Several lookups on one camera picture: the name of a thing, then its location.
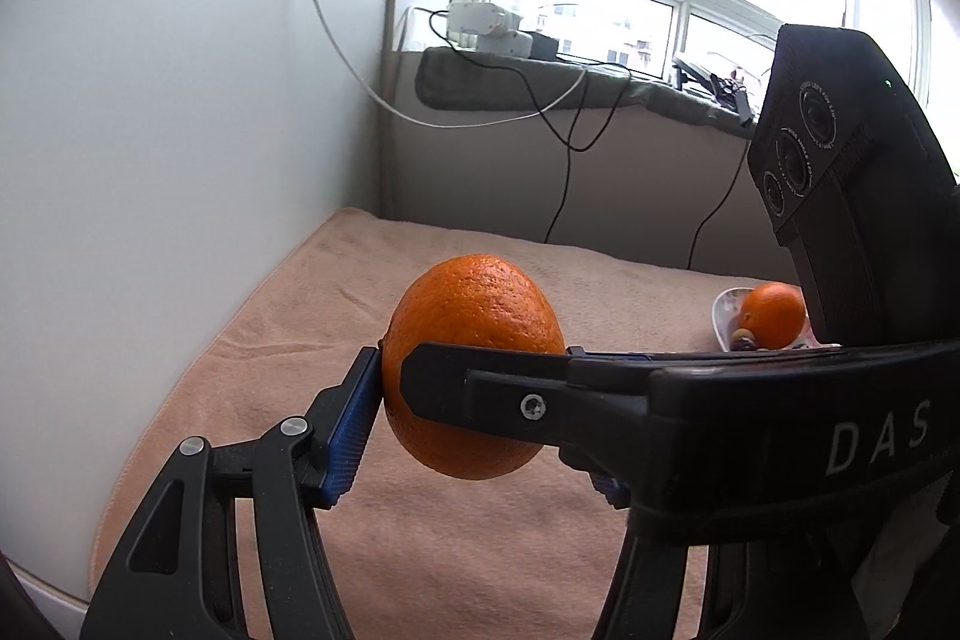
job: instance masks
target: black camera module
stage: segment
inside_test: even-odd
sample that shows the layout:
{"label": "black camera module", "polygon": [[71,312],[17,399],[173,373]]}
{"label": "black camera module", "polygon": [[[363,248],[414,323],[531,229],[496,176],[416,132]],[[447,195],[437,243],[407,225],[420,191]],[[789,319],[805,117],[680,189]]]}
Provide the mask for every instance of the black camera module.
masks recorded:
{"label": "black camera module", "polygon": [[800,117],[814,142],[830,148],[837,136],[837,118],[823,88],[815,82],[800,85]]}
{"label": "black camera module", "polygon": [[803,143],[789,128],[781,129],[776,139],[776,157],[786,184],[794,194],[802,196],[810,187],[810,163]]}
{"label": "black camera module", "polygon": [[770,209],[779,218],[784,213],[784,189],[781,189],[772,172],[763,175],[763,194]]}

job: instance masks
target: orange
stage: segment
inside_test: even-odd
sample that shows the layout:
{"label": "orange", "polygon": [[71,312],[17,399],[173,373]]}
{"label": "orange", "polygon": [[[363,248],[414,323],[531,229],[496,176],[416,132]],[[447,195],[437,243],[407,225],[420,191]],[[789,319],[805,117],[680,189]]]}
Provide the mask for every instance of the orange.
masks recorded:
{"label": "orange", "polygon": [[786,283],[764,283],[743,297],[740,328],[750,330],[757,347],[786,348],[800,336],[806,320],[803,293]]}
{"label": "orange", "polygon": [[414,415],[400,395],[400,365],[416,345],[563,353],[557,316],[539,287],[512,263],[459,256],[414,280],[397,304],[381,347],[383,405],[394,434],[417,461],[462,480],[520,469],[541,445],[449,426]]}

